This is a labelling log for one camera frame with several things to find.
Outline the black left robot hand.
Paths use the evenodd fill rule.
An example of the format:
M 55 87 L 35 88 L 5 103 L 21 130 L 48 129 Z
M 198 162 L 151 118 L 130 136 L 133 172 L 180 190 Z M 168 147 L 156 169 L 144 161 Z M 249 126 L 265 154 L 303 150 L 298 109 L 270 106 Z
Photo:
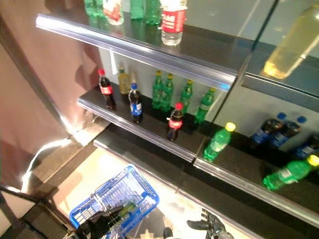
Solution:
M 100 239 L 121 220 L 124 206 L 115 206 L 107 211 L 99 211 L 69 234 L 69 239 Z

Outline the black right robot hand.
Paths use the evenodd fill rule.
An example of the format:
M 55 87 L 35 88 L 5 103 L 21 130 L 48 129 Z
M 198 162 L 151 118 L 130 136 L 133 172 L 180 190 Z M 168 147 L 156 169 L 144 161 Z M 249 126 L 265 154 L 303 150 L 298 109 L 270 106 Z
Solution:
M 201 216 L 200 221 L 187 220 L 187 225 L 194 230 L 206 231 L 206 239 L 234 239 L 216 215 L 202 209 Z

